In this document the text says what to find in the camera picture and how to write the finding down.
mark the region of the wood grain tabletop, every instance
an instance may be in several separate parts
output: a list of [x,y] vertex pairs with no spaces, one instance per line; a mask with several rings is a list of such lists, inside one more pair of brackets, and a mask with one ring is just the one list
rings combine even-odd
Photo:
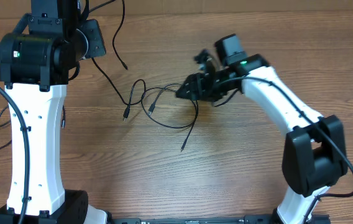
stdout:
[[[262,54],[305,103],[342,120],[353,163],[353,11],[128,16],[116,39],[128,71],[111,47],[121,18],[95,19],[108,51],[97,62],[126,100],[139,78],[148,88],[182,83],[197,72],[193,56],[204,48],[214,52],[215,41],[236,33],[247,53]],[[16,23],[0,20],[0,40]],[[138,84],[134,101],[142,90]],[[81,62],[67,94],[63,186],[86,190],[90,204],[116,218],[241,217],[271,213],[283,200],[284,137],[243,95],[219,108],[199,102],[196,126],[181,152],[188,129],[163,128],[139,105],[122,122],[125,106],[92,61]],[[148,96],[145,106],[154,98]],[[0,111],[5,105],[0,96]],[[164,93],[152,116],[183,125],[194,115],[189,101]],[[2,121],[8,119],[6,112]],[[9,127],[0,129],[0,146],[10,138]],[[0,151],[0,207],[11,185],[11,155],[11,147]],[[347,174],[331,192],[352,189]],[[333,223],[352,223],[353,197],[326,198],[315,213],[330,214]]]

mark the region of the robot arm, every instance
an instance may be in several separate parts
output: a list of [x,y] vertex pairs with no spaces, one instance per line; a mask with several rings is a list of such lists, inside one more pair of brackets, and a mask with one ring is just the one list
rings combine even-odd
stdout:
[[[176,97],[217,101],[238,88],[255,101],[286,137],[282,171],[289,188],[273,213],[273,223],[303,223],[314,197],[347,172],[342,158],[316,131],[322,129],[346,154],[342,123],[336,116],[324,118],[304,104],[260,55],[247,57],[236,35],[221,39],[215,47],[224,69],[216,71],[210,54],[202,51],[195,60],[204,73],[188,76]],[[312,149],[313,141],[321,142],[321,147]]]

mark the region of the cable tip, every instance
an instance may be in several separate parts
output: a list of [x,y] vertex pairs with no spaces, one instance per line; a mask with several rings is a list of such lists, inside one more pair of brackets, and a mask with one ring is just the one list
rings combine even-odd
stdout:
[[126,69],[126,70],[128,70],[128,66],[124,63],[124,62],[121,62],[122,63],[122,66],[124,66],[124,68]]

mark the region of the wooden surface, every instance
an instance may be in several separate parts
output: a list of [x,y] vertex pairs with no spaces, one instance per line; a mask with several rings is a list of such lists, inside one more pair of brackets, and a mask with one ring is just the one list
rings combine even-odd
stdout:
[[[107,0],[91,0],[91,7]],[[353,10],[353,0],[125,0],[128,15],[219,12]],[[0,0],[0,18],[20,18],[31,12],[31,0]],[[93,12],[93,16],[122,14],[121,0]]]
[[[188,16],[129,16],[117,37],[125,71],[111,48],[120,18],[97,17],[107,56],[98,63],[124,97],[143,78],[148,87],[183,82],[197,65],[192,58],[215,41],[236,33],[249,54],[260,53],[310,107],[342,119],[353,163],[353,11],[263,12]],[[1,37],[17,20],[0,20]],[[141,86],[135,89],[138,99]],[[149,107],[154,96],[146,101]],[[5,101],[0,97],[0,110]],[[188,130],[151,122],[125,106],[91,61],[68,85],[66,129],[61,131],[64,188],[84,189],[90,204],[115,217],[240,217],[270,213],[282,201],[283,137],[252,101],[237,95],[221,108],[200,103],[197,124],[184,152]],[[194,111],[188,101],[165,93],[153,117],[185,124]],[[0,130],[0,145],[11,137]],[[0,152],[0,206],[11,183],[11,148]],[[332,192],[350,192],[352,175]],[[316,213],[336,223],[353,221],[353,198],[324,199]]]

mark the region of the cable connector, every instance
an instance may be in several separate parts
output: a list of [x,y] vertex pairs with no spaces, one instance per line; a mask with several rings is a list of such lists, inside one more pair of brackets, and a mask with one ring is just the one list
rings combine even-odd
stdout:
[[148,112],[149,115],[152,115],[155,107],[156,107],[155,103],[152,103],[152,105],[150,105],[149,112]]
[[122,121],[126,121],[129,115],[129,106],[127,106],[126,110],[124,110],[124,114],[122,115],[123,119]]

